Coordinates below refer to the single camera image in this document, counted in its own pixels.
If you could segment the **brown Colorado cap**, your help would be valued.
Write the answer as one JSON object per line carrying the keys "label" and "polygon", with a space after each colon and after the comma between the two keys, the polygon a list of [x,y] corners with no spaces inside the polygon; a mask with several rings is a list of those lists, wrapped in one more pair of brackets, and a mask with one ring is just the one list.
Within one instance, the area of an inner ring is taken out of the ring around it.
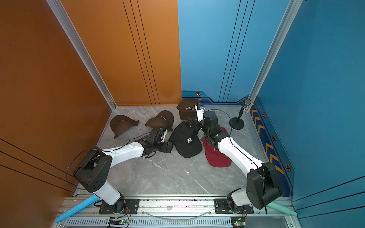
{"label": "brown Colorado cap", "polygon": [[188,120],[188,118],[192,119],[196,118],[197,113],[195,105],[199,103],[200,101],[195,98],[183,99],[177,106],[177,109],[179,110],[180,119],[185,121]]}

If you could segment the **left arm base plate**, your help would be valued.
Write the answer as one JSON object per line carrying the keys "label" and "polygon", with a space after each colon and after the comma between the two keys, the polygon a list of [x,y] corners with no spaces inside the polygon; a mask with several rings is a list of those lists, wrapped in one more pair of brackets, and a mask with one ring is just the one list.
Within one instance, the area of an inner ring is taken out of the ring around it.
{"label": "left arm base plate", "polygon": [[135,215],[139,208],[139,199],[119,199],[114,205],[102,201],[99,207],[99,214],[131,214]]}

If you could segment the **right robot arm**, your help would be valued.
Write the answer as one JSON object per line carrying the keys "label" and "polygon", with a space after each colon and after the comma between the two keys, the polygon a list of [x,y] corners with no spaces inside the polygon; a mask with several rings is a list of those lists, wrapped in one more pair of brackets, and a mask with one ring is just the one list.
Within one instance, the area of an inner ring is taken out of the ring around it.
{"label": "right robot arm", "polygon": [[230,134],[221,130],[214,111],[198,111],[196,118],[188,118],[188,124],[195,130],[203,131],[206,141],[226,155],[246,177],[245,189],[237,189],[227,195],[231,212],[242,212],[245,205],[261,210],[282,196],[281,182],[275,166],[250,155]]}

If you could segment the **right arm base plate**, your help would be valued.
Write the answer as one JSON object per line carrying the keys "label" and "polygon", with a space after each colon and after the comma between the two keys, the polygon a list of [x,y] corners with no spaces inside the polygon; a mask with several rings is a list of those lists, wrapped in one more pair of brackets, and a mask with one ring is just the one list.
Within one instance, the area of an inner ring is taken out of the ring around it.
{"label": "right arm base plate", "polygon": [[237,206],[230,199],[214,199],[214,209],[216,214],[253,214],[252,205]]}

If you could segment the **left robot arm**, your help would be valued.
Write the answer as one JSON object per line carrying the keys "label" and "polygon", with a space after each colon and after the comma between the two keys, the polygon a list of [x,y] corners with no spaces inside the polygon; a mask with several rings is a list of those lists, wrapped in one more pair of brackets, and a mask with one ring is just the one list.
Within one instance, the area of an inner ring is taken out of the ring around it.
{"label": "left robot arm", "polygon": [[108,182],[109,170],[125,161],[151,157],[151,153],[170,153],[173,144],[165,141],[167,130],[154,128],[149,135],[112,149],[91,148],[73,172],[74,178],[89,192],[111,206],[114,213],[126,208],[124,196]]}

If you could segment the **black R cap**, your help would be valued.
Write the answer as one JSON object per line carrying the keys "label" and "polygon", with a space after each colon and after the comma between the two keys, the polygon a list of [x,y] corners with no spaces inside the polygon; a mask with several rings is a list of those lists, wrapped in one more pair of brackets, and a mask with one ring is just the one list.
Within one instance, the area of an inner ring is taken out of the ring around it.
{"label": "black R cap", "polygon": [[173,143],[178,153],[184,158],[192,158],[202,151],[198,132],[190,127],[188,122],[181,122],[168,141]]}

